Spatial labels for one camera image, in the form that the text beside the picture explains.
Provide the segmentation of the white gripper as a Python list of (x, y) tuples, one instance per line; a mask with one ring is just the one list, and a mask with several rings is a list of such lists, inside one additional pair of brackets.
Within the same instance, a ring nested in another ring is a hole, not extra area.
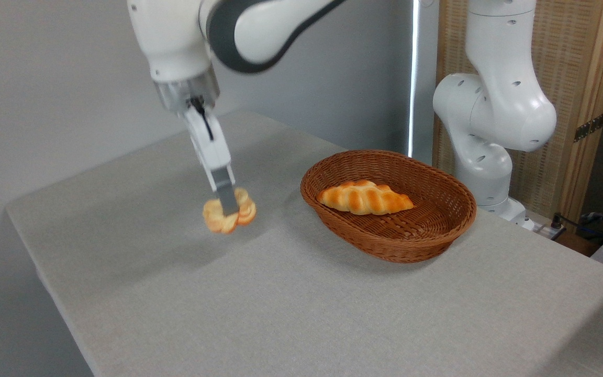
[(210, 174), (210, 182), (224, 216), (237, 213), (239, 205), (230, 166), (231, 154), (220, 122), (211, 109), (205, 109), (201, 113), (196, 107), (190, 107), (184, 113), (184, 119), (199, 160)]

